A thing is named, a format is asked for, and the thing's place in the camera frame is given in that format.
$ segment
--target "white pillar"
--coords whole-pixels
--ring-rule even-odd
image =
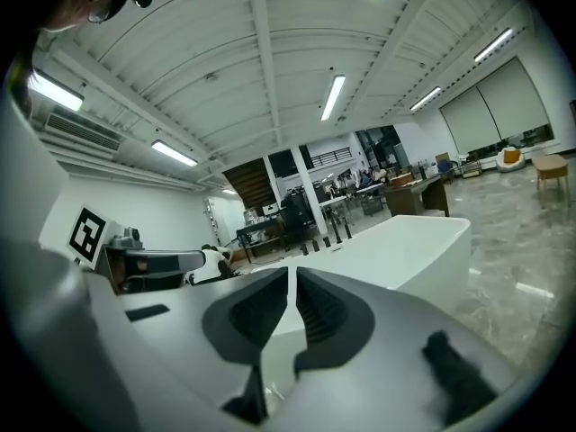
[[[278,203],[278,208],[280,208],[282,197],[280,196],[280,192],[278,192],[276,175],[274,174],[274,170],[272,169],[272,164],[270,163],[270,158],[268,158],[268,155],[264,156],[264,165],[266,167],[266,172],[268,173],[268,179],[270,179],[270,187],[272,187],[272,192],[274,192],[274,198],[276,199],[276,203]]]
[[[322,216],[322,209],[320,208],[320,204],[318,203],[318,197],[314,192],[314,186],[312,185],[310,174],[308,173],[308,168],[304,163],[304,158],[302,158],[302,153],[300,152],[300,149],[297,147],[291,148],[290,151],[292,152],[292,156],[294,157],[294,163],[298,168],[298,173],[300,174],[302,185],[304,186],[304,192],[308,197],[308,203],[310,204],[310,209],[312,210],[312,215],[314,216],[314,220],[316,221],[318,231],[321,235],[326,235],[328,234],[328,228],[326,227],[324,216]]]

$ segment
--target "orange pillow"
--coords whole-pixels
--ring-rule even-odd
[[[504,150],[504,163],[516,163],[520,160],[519,150]]]

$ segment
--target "ceiling light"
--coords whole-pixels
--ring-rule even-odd
[[[486,58],[491,51],[495,50],[498,47],[498,45],[500,45],[505,39],[507,39],[513,33],[514,31],[512,29],[506,29],[496,38],[495,41],[493,41],[490,45],[488,45],[485,49],[483,49],[480,53],[478,53],[474,57],[474,61],[480,62],[481,60]]]
[[[534,286],[530,286],[529,284],[524,284],[524,283],[516,283],[516,288],[520,291],[526,292],[526,293],[530,293],[530,294],[536,294],[537,296],[542,296],[544,298],[553,298],[554,294],[551,292],[548,292],[547,290],[543,290],[542,288],[536,288]]]
[[[334,104],[338,99],[340,90],[342,90],[344,80],[346,80],[346,76],[335,76],[334,79],[332,80],[332,87],[330,88],[330,94],[328,95],[328,100],[326,101],[326,107],[324,108],[324,112],[322,113],[321,120],[323,122],[330,118],[332,109],[334,109]]]
[[[185,165],[188,165],[189,167],[194,167],[194,166],[198,165],[197,161],[192,160],[191,158],[188,158],[186,155],[181,154],[177,150],[174,150],[173,148],[167,146],[161,140],[157,140],[157,141],[153,142],[152,148],[154,150],[157,150],[158,152],[162,152],[164,155],[168,155],[169,157],[172,157],[172,158],[178,160],[179,162],[184,163]]]
[[[440,86],[437,86],[436,88],[434,88],[430,93],[428,93],[426,96],[424,96],[422,99],[420,99],[417,103],[415,103],[412,107],[410,107],[411,111],[415,111],[416,109],[418,109],[423,103],[425,103],[428,99],[432,98],[432,96],[437,95],[438,93],[440,93],[442,91],[442,88],[440,88]]]
[[[84,101],[82,95],[39,70],[34,70],[34,73],[28,78],[28,87],[74,112],[80,108]]]

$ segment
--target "glossy floor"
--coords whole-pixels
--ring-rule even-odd
[[[541,207],[531,165],[514,173],[488,171],[458,178],[445,187],[451,216],[472,223],[468,287],[454,317],[519,368],[547,363],[574,315],[576,158],[568,161],[574,200],[570,208],[563,182],[558,187],[555,181],[548,183],[546,205]],[[373,217],[354,209],[352,215],[352,235],[390,218],[387,209]],[[331,229],[330,236],[334,241]],[[256,258],[257,264],[240,264],[239,270],[247,273],[259,264],[299,254],[298,248],[273,252]]]

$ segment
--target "black and white marker board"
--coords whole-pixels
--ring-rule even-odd
[[[109,243],[114,235],[122,233],[123,229],[119,224],[84,204],[72,226],[67,248],[82,263],[94,269],[102,245]]]

